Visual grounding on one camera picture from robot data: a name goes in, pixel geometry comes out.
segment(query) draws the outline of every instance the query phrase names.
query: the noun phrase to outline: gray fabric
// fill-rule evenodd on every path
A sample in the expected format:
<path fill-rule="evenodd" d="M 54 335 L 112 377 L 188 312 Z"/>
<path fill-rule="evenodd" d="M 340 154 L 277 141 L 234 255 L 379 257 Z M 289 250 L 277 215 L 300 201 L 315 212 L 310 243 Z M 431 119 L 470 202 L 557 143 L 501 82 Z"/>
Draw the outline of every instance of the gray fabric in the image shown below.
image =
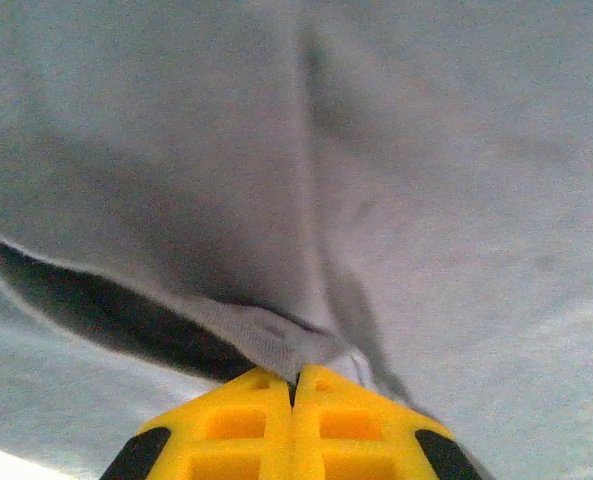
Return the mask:
<path fill-rule="evenodd" d="M 593 478 L 593 415 L 554 448 L 593 366 L 522 347 L 593 342 L 593 4 L 0 3 L 0 243 L 287 377 L 356 356 L 500 478 Z"/>

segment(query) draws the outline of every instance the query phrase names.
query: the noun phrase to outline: gray sheet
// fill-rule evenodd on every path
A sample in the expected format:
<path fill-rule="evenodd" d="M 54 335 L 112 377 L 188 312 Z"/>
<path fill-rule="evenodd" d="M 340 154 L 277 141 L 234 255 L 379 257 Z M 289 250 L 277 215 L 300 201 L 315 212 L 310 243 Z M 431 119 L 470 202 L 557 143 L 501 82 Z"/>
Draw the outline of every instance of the gray sheet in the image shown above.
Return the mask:
<path fill-rule="evenodd" d="M 285 376 L 351 352 L 498 478 L 593 478 L 593 4 L 340 3 L 0 4 L 0 244 Z M 33 317 L 93 317 L 10 259 L 0 285 Z M 43 439 L 137 424 L 147 382 L 111 372 L 173 374 L 81 339 L 41 350 L 49 330 L 0 309 L 0 448 L 100 473 L 71 460 L 99 448 L 84 435 L 21 447 L 22 405 L 54 393 L 60 420 L 32 407 Z M 83 374 L 87 349 L 89 382 L 42 360 Z M 150 385 L 153 409 L 176 400 Z M 136 396 L 83 412 L 102 391 Z M 104 431 L 116 451 L 133 428 Z"/>

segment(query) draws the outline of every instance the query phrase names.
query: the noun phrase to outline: yellow plastic part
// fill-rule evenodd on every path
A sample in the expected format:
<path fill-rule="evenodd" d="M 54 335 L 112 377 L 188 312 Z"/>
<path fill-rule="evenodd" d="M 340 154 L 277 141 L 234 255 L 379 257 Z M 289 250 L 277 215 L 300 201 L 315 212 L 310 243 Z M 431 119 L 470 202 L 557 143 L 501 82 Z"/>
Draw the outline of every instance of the yellow plastic part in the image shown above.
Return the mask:
<path fill-rule="evenodd" d="M 417 430 L 439 423 L 320 366 L 254 369 L 145 424 L 172 434 L 147 480 L 437 480 Z"/>

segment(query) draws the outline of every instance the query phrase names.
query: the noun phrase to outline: black rubber grip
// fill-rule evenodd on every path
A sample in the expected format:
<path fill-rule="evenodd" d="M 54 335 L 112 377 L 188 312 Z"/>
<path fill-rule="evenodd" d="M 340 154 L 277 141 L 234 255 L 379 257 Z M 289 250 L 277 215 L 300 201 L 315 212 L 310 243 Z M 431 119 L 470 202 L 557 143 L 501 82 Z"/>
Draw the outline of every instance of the black rubber grip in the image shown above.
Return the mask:
<path fill-rule="evenodd" d="M 100 480 L 146 480 L 171 434 L 156 427 L 132 437 Z"/>
<path fill-rule="evenodd" d="M 416 440 L 440 480 L 482 480 L 463 451 L 449 438 L 431 430 L 418 430 Z"/>

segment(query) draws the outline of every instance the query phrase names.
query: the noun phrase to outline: yellow plastic object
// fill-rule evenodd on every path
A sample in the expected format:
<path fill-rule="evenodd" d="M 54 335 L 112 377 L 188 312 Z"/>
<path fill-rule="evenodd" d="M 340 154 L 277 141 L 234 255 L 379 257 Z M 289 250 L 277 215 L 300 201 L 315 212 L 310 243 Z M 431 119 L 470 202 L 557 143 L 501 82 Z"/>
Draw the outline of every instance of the yellow plastic object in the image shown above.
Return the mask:
<path fill-rule="evenodd" d="M 479 477 L 445 427 L 311 365 L 293 407 L 256 368 L 153 419 L 101 480 L 456 478 Z"/>

